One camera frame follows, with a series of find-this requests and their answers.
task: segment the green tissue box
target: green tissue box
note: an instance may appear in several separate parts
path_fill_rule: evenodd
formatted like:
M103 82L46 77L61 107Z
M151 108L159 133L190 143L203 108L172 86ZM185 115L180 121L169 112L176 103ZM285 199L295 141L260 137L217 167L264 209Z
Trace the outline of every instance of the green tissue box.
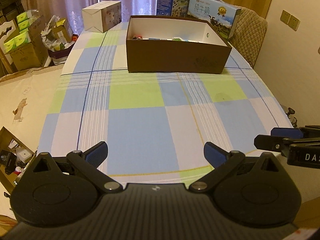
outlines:
M25 32L27 32L29 30L29 28L26 28L26 29L24 29L24 30L22 30L21 32L19 32L20 34L21 33L25 33Z
M14 38L9 40L8 42L4 43L3 45L4 45L4 50L6 53L8 53L9 51L11 51L17 47L16 41Z
M28 10L17 16L17 23L22 23L25 20L30 19L32 16L37 16L39 14L36 10Z
M29 32L24 32L24 33L19 34L18 36L16 36L14 38L14 40L16 42L16 47L19 47L21 45L28 44L31 42Z
M19 30L22 31L26 28L28 28L31 24L33 24L39 17L38 16L32 16L30 19L25 20L18 24Z

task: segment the plaid tablecloth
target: plaid tablecloth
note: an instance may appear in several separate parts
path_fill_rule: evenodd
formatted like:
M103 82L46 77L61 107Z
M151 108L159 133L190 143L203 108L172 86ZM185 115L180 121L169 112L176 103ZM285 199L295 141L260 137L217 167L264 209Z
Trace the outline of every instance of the plaid tablecloth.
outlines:
M65 156L106 141L109 154L99 170L118 182L189 185L212 170L203 155L205 142L259 156L256 135L292 127L235 49L221 75L128 73L126 29L121 23L106 33L80 35L38 152Z

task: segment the white wall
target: white wall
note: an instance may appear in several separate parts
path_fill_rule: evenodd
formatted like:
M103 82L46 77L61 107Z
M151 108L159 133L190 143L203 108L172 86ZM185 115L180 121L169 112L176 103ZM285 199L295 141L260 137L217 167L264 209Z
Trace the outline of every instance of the white wall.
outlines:
M0 183L0 215L16 219L13 212L10 210L10 199L6 198L3 192L8 193L4 186Z
M300 20L295 32L282 10ZM277 100L296 111L298 125L320 125L320 0L272 0L255 71Z

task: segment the brown box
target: brown box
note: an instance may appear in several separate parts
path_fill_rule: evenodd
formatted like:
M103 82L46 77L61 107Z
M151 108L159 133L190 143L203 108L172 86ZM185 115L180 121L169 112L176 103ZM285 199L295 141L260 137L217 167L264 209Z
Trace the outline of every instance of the brown box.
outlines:
M121 22L121 2L101 1L83 8L82 18L85 31L105 33Z
M18 71L43 67L48 58L48 50L42 43L41 31L45 28L44 16L39 17L30 27L28 27L31 42L9 51L8 54ZM14 31L4 42L7 42L19 35L19 29Z
M319 228L320 197L302 203L293 223L300 228Z
M12 140L15 140L19 145L23 146L27 149L30 153L34 155L34 153L25 146L18 138L16 138L12 133L10 133L5 127L2 127L0 130L0 151L6 150L11 151L8 147ZM0 164L0 182L4 186L4 188L11 194L12 190L14 189L14 181L17 178L17 175L11 173L10 175L5 174L4 166Z
M133 40L134 35L143 40ZM161 40L173 37L189 42ZM232 47L204 20L131 16L126 48L129 72L221 74Z
M71 42L73 31L66 18L60 19L55 27L52 28L53 35L56 39L60 39L62 43Z

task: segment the open box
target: open box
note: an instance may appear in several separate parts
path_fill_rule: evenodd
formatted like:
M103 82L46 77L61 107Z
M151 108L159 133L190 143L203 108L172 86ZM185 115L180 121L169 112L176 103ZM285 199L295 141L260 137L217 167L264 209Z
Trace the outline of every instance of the open box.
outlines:
M133 40L134 35L142 36L143 40ZM173 37L185 41L173 41ZM130 17L126 37L129 72L221 74L231 48L204 20L169 16Z
M10 54L18 71L44 66L48 58L47 48L44 46L41 38L41 31L43 31L44 28L44 16L40 16L28 27L31 42L18 46L6 53ZM17 35L19 35L19 29L13 31L4 42L11 40Z
M35 157L35 153L33 153L27 146L25 146L18 138L16 138L12 133L10 133L5 127L2 127L0 130L0 151L6 150L11 151L9 145L11 144L12 140L15 140L19 146L23 147L24 149L28 150L33 157ZM15 173L11 173L7 175L4 171L4 166L0 164L0 182L7 190L9 194L11 194L12 190L15 187L14 181L17 178Z

